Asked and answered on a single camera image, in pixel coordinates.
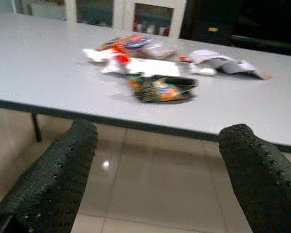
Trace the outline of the white glass-door cabinet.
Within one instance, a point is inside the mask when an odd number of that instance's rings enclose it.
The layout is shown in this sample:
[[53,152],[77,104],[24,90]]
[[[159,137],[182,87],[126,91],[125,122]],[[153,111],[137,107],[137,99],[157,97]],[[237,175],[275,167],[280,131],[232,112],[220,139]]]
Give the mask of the white glass-door cabinet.
[[187,0],[9,0],[12,12],[179,38]]

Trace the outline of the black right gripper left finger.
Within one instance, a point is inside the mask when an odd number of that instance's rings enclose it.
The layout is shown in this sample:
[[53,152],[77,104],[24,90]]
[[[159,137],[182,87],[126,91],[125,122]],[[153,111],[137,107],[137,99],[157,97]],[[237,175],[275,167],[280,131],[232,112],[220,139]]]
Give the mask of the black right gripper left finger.
[[96,126],[75,120],[0,202],[0,233],[70,233],[97,148]]

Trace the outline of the black table leg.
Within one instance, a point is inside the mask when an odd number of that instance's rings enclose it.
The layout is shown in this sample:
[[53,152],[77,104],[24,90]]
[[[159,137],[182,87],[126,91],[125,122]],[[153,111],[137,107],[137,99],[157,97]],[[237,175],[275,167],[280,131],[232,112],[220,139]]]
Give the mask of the black table leg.
[[31,115],[32,115],[32,123],[33,123],[33,127],[34,127],[36,141],[41,142],[42,141],[42,134],[41,134],[37,115],[36,114],[31,114]]

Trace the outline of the dark wooden cabinet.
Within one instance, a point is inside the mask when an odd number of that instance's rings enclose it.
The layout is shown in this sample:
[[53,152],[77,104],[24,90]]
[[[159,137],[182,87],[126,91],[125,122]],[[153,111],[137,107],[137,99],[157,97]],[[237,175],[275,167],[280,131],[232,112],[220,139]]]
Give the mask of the dark wooden cabinet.
[[291,0],[187,0],[180,38],[291,55]]

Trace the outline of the clear bag of brown bits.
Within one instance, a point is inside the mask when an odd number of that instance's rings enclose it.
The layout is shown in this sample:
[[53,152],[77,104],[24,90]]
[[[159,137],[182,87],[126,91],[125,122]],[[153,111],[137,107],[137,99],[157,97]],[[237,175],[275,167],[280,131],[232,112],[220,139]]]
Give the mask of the clear bag of brown bits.
[[176,48],[169,47],[165,43],[150,43],[141,49],[144,57],[154,60],[163,60],[178,52]]

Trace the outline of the orange blue snack packet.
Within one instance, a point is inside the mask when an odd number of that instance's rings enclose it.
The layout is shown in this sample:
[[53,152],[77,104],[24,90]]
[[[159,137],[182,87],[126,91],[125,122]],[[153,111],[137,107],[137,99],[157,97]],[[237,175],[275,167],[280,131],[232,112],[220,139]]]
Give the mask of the orange blue snack packet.
[[149,45],[152,39],[139,34],[128,35],[124,37],[117,37],[109,40],[97,47],[97,51],[103,51],[108,49],[113,49],[114,51],[121,53],[131,53],[139,51],[145,46]]

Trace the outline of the white red wrapper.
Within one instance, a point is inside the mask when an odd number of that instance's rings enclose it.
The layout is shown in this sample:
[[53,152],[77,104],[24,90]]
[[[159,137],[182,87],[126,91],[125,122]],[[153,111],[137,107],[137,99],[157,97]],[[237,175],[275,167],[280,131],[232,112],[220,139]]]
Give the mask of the white red wrapper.
[[105,63],[102,73],[142,74],[145,77],[153,75],[179,77],[180,70],[174,62],[133,58],[113,49],[97,51],[83,49],[86,57],[94,63]]

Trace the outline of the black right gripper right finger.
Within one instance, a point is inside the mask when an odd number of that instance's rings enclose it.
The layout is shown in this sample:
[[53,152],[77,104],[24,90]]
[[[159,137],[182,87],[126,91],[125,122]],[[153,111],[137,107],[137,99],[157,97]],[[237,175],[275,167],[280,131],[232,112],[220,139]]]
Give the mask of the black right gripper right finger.
[[291,163],[245,124],[219,132],[234,194],[253,233],[291,233]]

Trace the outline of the crumpled white paper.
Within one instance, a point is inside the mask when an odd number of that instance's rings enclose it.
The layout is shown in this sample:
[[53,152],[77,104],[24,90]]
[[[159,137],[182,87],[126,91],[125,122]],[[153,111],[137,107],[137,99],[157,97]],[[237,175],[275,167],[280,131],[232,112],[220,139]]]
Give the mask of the crumpled white paper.
[[229,75],[248,74],[261,79],[260,71],[245,60],[236,60],[211,50],[194,50],[187,57],[193,60],[188,63],[191,74],[214,76],[220,72]]

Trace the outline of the black snack packet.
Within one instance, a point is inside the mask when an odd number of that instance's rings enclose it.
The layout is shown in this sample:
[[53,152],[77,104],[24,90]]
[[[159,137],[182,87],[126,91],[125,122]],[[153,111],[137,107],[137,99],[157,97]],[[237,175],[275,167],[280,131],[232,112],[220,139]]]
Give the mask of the black snack packet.
[[141,74],[129,75],[128,83],[141,102],[186,102],[194,98],[192,90],[197,87],[196,79],[183,77]]

